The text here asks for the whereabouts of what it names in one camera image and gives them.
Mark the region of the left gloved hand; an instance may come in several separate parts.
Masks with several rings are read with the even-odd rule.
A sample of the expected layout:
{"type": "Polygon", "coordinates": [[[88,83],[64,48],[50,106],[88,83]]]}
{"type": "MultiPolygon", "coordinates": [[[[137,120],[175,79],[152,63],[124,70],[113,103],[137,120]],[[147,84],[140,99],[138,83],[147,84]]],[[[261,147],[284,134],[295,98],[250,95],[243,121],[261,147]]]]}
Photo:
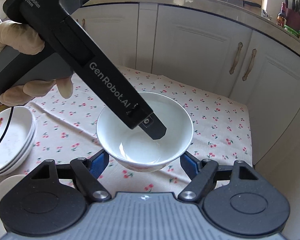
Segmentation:
{"type": "MultiPolygon", "coordinates": [[[[2,22],[0,19],[0,52],[5,46],[27,55],[36,55],[44,49],[45,42],[28,25],[10,20],[2,22]]],[[[0,95],[0,103],[8,107],[25,105],[34,98],[46,96],[53,86],[57,86],[63,98],[72,96],[74,87],[69,76],[51,81],[32,80],[12,87],[0,95]]]]}

